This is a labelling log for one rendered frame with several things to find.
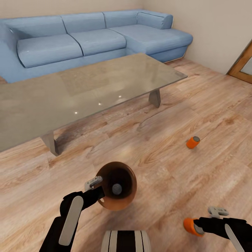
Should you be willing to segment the trash can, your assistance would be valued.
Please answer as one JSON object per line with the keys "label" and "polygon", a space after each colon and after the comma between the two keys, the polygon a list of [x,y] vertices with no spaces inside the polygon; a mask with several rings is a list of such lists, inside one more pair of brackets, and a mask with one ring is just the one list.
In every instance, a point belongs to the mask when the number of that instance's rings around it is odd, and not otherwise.
{"label": "trash can", "polygon": [[[102,186],[105,197],[104,202],[98,203],[110,211],[119,211],[128,207],[134,200],[137,193],[137,179],[133,170],[125,163],[113,161],[100,168],[96,176],[101,176],[102,181],[93,186],[96,189]],[[112,185],[117,179],[123,179],[125,187],[120,195],[112,192]]]}

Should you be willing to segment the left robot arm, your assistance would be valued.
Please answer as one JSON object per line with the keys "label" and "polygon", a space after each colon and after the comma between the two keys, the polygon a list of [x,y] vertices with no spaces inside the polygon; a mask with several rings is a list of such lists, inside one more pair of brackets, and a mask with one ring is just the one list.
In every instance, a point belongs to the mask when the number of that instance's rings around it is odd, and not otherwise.
{"label": "left robot arm", "polygon": [[102,181],[96,176],[85,183],[85,192],[66,195],[60,205],[61,216],[56,217],[39,252],[70,252],[76,234],[81,211],[105,197],[102,186],[93,186]]}

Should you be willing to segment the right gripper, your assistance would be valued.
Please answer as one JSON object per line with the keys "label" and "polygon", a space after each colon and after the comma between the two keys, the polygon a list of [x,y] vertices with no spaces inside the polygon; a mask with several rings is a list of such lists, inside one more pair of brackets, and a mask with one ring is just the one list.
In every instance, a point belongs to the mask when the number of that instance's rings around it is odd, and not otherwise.
{"label": "right gripper", "polygon": [[224,237],[219,229],[218,229],[218,221],[221,220],[220,218],[206,218],[206,217],[200,217],[199,219],[195,219],[194,223],[198,226],[203,228],[204,232],[207,233],[214,233],[218,236]]}

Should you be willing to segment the can of soda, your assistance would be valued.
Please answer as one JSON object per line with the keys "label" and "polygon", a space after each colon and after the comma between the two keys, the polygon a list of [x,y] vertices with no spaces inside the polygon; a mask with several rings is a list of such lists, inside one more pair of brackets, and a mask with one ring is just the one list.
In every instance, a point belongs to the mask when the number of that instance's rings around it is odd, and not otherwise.
{"label": "can of soda", "polygon": [[185,229],[189,232],[192,233],[194,235],[197,236],[203,236],[205,234],[205,232],[203,231],[202,227],[198,227],[195,223],[194,223],[194,218],[186,218],[183,221],[184,227]]}
{"label": "can of soda", "polygon": [[115,195],[120,195],[125,187],[125,182],[123,179],[117,179],[112,185],[112,192]]}
{"label": "can of soda", "polygon": [[187,143],[187,147],[190,149],[193,149],[196,145],[198,145],[200,142],[200,138],[198,136],[192,137]]}

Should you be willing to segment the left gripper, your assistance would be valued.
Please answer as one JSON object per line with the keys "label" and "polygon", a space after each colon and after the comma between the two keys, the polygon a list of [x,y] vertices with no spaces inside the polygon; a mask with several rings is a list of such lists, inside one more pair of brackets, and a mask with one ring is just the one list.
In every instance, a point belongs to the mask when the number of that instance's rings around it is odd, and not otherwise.
{"label": "left gripper", "polygon": [[89,206],[93,205],[98,200],[105,197],[102,186],[100,186],[100,187],[98,187],[98,188],[96,188],[94,190],[92,189],[92,190],[89,190],[89,191],[86,191],[86,192],[89,193],[90,196],[91,196],[91,204]]}

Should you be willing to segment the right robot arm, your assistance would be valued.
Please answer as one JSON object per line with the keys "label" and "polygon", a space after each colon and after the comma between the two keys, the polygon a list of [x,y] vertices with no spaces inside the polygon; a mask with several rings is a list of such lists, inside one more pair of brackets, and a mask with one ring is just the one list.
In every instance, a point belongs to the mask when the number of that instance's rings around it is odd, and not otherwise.
{"label": "right robot arm", "polygon": [[230,239],[237,252],[252,252],[252,226],[244,219],[223,218],[229,212],[223,207],[209,206],[210,218],[200,217],[194,223],[203,228],[204,232],[214,233]]}

